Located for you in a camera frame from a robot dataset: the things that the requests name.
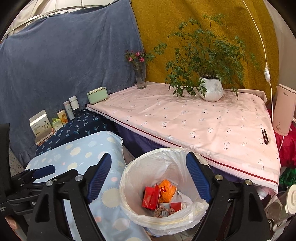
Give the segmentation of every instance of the dark red stripe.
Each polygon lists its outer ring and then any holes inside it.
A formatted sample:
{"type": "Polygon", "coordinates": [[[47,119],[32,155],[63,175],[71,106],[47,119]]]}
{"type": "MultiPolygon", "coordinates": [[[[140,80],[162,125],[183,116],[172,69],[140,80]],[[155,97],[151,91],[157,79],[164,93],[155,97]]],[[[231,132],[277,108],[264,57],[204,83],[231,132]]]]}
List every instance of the dark red stripe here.
{"type": "MultiPolygon", "coordinates": [[[[145,134],[150,135],[150,136],[152,136],[152,137],[154,137],[154,138],[157,138],[157,139],[159,139],[159,140],[161,140],[161,141],[164,141],[164,142],[170,143],[170,144],[172,144],[172,145],[175,145],[175,146],[178,146],[178,147],[182,147],[182,148],[183,148],[183,146],[179,146],[179,145],[174,144],[174,143],[171,143],[171,142],[169,142],[169,141],[167,141],[167,140],[163,140],[163,139],[161,139],[161,138],[159,138],[159,137],[156,137],[156,136],[154,136],[154,135],[151,135],[150,133],[147,133],[147,132],[145,132],[145,131],[143,131],[143,130],[140,130],[140,129],[138,129],[138,128],[134,127],[134,126],[131,126],[131,125],[125,123],[125,122],[122,122],[122,121],[120,121],[120,120],[118,120],[118,119],[116,119],[116,118],[114,118],[114,117],[112,117],[112,116],[110,116],[110,115],[108,115],[108,114],[105,114],[105,113],[100,112],[100,111],[95,110],[95,109],[93,109],[93,110],[94,110],[95,112],[97,111],[97,112],[99,112],[99,113],[101,113],[101,114],[103,114],[103,115],[107,115],[107,116],[109,116],[110,118],[115,119],[116,121],[118,121],[118,122],[120,122],[120,123],[122,123],[122,124],[124,124],[124,125],[127,125],[127,126],[133,128],[133,129],[136,129],[136,130],[140,131],[140,132],[144,132],[145,134]]],[[[212,161],[212,162],[215,162],[215,163],[217,163],[217,164],[219,164],[219,165],[222,165],[222,166],[225,166],[225,167],[228,167],[228,168],[234,169],[234,170],[236,170],[236,171],[239,171],[239,172],[242,172],[242,173],[248,174],[248,175],[253,176],[253,177],[257,177],[257,178],[262,179],[262,180],[265,180],[265,181],[269,181],[269,182],[272,182],[272,183],[278,184],[276,181],[273,181],[273,180],[270,180],[270,179],[266,179],[266,178],[264,178],[264,177],[260,177],[260,176],[257,176],[257,175],[255,175],[255,174],[252,174],[252,173],[249,173],[249,172],[246,172],[246,171],[240,170],[240,169],[238,169],[238,168],[235,168],[235,167],[232,167],[232,166],[229,166],[229,165],[226,165],[226,164],[223,164],[223,163],[217,162],[217,161],[212,160],[212,159],[210,159],[210,158],[208,158],[208,157],[206,157],[206,156],[203,156],[203,157],[206,158],[206,159],[208,159],[208,160],[210,160],[210,161],[212,161]]]]}

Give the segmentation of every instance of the white flower pot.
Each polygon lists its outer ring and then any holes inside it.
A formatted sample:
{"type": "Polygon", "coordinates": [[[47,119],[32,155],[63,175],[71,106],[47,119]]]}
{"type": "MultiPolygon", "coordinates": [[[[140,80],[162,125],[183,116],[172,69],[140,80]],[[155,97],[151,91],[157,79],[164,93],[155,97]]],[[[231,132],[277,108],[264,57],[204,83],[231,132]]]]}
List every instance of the white flower pot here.
{"type": "Polygon", "coordinates": [[[202,87],[207,89],[205,92],[205,97],[199,93],[200,97],[202,97],[206,101],[215,102],[221,99],[223,95],[223,87],[221,81],[219,79],[205,79],[201,78],[205,83],[201,84],[202,87]]]}

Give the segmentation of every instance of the crumpled orange bag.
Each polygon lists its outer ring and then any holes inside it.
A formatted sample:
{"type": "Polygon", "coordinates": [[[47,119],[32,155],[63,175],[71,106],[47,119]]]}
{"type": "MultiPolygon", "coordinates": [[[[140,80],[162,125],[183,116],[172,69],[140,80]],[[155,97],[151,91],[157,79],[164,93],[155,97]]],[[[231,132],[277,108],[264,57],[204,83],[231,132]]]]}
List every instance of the crumpled orange bag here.
{"type": "Polygon", "coordinates": [[[159,184],[159,188],[160,188],[159,203],[170,202],[170,200],[172,199],[172,197],[174,196],[177,190],[177,188],[173,186],[170,183],[170,181],[166,179],[159,184]]]}

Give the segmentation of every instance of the mint green box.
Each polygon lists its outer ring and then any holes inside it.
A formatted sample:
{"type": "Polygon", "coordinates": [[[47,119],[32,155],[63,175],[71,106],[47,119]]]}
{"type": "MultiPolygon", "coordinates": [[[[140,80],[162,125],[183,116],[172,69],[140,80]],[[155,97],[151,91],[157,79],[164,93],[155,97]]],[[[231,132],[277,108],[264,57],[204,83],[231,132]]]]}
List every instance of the mint green box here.
{"type": "Polygon", "coordinates": [[[89,91],[86,95],[90,104],[95,104],[108,98],[106,87],[100,87],[93,91],[89,91]]]}

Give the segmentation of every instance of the green cloth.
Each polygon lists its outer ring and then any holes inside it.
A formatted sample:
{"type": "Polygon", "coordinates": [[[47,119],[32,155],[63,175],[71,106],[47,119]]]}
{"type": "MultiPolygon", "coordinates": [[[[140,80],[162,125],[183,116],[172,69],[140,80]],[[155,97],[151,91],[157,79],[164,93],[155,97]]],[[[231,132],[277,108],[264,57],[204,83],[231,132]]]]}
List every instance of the green cloth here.
{"type": "Polygon", "coordinates": [[[280,176],[279,183],[285,187],[296,184],[296,169],[287,168],[280,176]]]}

